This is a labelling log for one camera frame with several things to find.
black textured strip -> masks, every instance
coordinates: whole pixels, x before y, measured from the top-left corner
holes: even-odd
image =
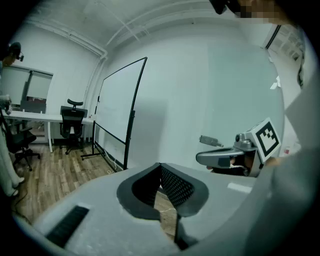
[[[81,221],[85,218],[89,210],[84,207],[74,207],[46,236],[46,238],[59,247],[64,247],[77,229]]]

desk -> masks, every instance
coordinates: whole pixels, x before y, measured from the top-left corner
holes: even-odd
[[[48,141],[50,152],[52,153],[52,144],[51,144],[51,131],[50,123],[62,123],[62,115],[60,114],[42,114],[42,113],[32,113],[32,112],[22,112],[22,111],[12,111],[10,115],[7,115],[2,111],[4,118],[8,119],[17,119],[17,120],[28,120],[28,121],[37,121],[37,122],[47,122],[48,123]],[[84,125],[93,124],[94,121],[91,118],[82,119]]]

whiteboard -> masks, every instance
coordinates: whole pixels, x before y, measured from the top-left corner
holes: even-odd
[[[103,80],[96,107],[96,123],[122,142],[126,141],[138,80],[147,58],[123,67]]]

black frame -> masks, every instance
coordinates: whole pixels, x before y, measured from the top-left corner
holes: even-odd
[[[128,126],[127,126],[127,130],[126,130],[126,137],[125,137],[125,141],[119,139],[118,137],[116,137],[115,135],[113,135],[111,132],[107,131],[106,129],[104,129],[100,124],[98,124],[96,121],[93,122],[93,128],[92,128],[92,153],[91,154],[84,154],[84,155],[81,155],[81,159],[84,160],[84,157],[90,157],[90,156],[97,156],[97,155],[102,155],[104,160],[106,162],[107,161],[107,158],[105,157],[105,152],[109,155],[109,157],[111,159],[113,159],[120,167],[122,167],[123,170],[126,170],[128,168],[128,156],[129,156],[129,146],[130,146],[130,140],[131,140],[131,132],[132,132],[132,127],[133,127],[133,124],[134,124],[134,118],[135,118],[135,111],[134,111],[134,107],[135,107],[135,102],[136,102],[136,97],[137,97],[137,92],[138,92],[138,88],[139,88],[139,84],[140,84],[140,81],[141,81],[141,77],[142,77],[142,74],[144,72],[144,69],[145,69],[145,65],[146,65],[146,62],[147,62],[147,57],[144,57],[144,58],[141,58],[141,59],[138,59],[122,68],[120,68],[119,70],[117,70],[116,72],[112,73],[111,75],[107,76],[105,79],[103,79],[103,82],[102,82],[102,85],[101,85],[101,88],[100,88],[100,92],[99,92],[99,96],[98,96],[98,99],[97,99],[97,103],[96,103],[96,106],[95,106],[95,110],[94,110],[94,114],[96,114],[97,112],[97,107],[98,107],[98,103],[99,103],[99,99],[100,99],[100,93],[101,93],[101,90],[102,90],[102,86],[104,84],[104,81],[111,77],[113,74],[119,72],[120,70],[123,70],[124,68],[134,64],[134,63],[137,63],[137,62],[140,62],[142,60],[143,61],[143,64],[142,64],[142,68],[141,68],[141,71],[140,71],[140,74],[139,74],[139,77],[138,77],[138,80],[137,80],[137,83],[136,83],[136,86],[135,86],[135,91],[134,91],[134,94],[133,94],[133,99],[132,99],[132,104],[131,104],[131,110],[130,110],[130,116],[129,116],[129,120],[128,120]],[[95,128],[96,128],[96,125],[99,126],[101,129],[103,129],[105,132],[107,132],[109,135],[111,135],[112,137],[114,137],[116,140],[118,140],[119,142],[121,142],[122,144],[124,144],[125,148],[124,148],[124,159],[123,159],[123,164],[121,164],[118,160],[116,160],[111,154],[109,154],[104,148],[102,148],[98,142],[96,142],[95,140]],[[94,149],[95,147],[98,149],[99,153],[94,153]]]

chair headrest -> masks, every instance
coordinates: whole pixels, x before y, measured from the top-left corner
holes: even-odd
[[[76,101],[72,101],[71,99],[68,98],[67,102],[71,105],[74,106],[82,106],[84,103],[83,102],[76,102]]]

